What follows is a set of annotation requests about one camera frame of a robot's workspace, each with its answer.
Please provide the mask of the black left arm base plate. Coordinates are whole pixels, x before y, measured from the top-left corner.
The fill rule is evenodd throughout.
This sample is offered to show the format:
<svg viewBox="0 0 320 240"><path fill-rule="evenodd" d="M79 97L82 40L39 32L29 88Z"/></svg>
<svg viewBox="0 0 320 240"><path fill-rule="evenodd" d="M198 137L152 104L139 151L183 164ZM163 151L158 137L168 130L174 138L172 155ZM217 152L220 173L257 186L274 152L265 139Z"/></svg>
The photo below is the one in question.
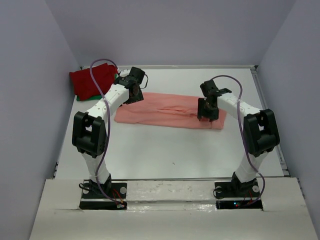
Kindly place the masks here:
<svg viewBox="0 0 320 240"><path fill-rule="evenodd" d="M98 186L88 180L80 183L81 198L79 208L81 210L107 210L122 211L127 209L128 184L124 181L113 181L111 189L105 194Z"/></svg>

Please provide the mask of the salmon pink t-shirt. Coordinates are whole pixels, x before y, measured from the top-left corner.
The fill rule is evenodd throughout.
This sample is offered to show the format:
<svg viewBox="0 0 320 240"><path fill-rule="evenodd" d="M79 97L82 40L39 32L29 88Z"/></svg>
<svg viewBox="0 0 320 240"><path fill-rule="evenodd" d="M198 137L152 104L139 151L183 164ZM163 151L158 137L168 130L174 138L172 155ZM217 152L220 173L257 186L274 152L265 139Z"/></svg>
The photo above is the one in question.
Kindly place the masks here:
<svg viewBox="0 0 320 240"><path fill-rule="evenodd" d="M218 119L198 119L198 97L146 92L139 102L124 104L115 113L114 121L122 124L141 124L185 129L224 128L227 112L220 110Z"/></svg>

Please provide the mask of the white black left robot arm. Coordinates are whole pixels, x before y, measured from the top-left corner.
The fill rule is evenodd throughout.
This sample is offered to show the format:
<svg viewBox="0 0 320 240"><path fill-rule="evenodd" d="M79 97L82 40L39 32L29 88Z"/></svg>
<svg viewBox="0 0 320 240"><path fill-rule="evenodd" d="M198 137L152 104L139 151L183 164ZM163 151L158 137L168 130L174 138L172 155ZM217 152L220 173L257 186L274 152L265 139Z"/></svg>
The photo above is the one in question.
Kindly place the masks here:
<svg viewBox="0 0 320 240"><path fill-rule="evenodd" d="M81 153L89 172L88 182L80 184L83 190L116 201L108 196L112 177L104 160L110 142L111 116L122 105L144 99L140 85L146 77L142 69L132 67L127 75L116 77L106 93L101 92L101 99L94 106L74 115L72 145Z"/></svg>

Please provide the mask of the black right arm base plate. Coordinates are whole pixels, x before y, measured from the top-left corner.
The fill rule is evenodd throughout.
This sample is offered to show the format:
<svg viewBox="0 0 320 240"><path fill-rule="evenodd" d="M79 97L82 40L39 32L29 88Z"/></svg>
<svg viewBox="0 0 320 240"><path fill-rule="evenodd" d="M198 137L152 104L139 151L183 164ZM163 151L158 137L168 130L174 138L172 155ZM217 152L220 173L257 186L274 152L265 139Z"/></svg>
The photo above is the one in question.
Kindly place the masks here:
<svg viewBox="0 0 320 240"><path fill-rule="evenodd" d="M263 209L261 199L257 200L260 195L257 181L240 190L233 188L230 181L218 181L214 183L212 193L216 198L217 210Z"/></svg>

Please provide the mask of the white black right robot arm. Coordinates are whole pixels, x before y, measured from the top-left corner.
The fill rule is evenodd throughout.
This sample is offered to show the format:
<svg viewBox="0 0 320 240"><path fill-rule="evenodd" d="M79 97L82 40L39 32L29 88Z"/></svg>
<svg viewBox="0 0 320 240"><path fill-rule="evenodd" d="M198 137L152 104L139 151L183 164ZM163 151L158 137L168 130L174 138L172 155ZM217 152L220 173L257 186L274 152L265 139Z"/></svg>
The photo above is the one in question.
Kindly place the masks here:
<svg viewBox="0 0 320 240"><path fill-rule="evenodd" d="M233 116L239 126L244 156L232 174L231 181L217 182L214 195L218 200L245 198L249 193L259 199L264 191L259 188L259 168L268 153L280 143L275 114L271 109L259 109L242 101L227 88L219 89L210 79L200 85L203 97L198 99L197 118L215 121L223 110Z"/></svg>

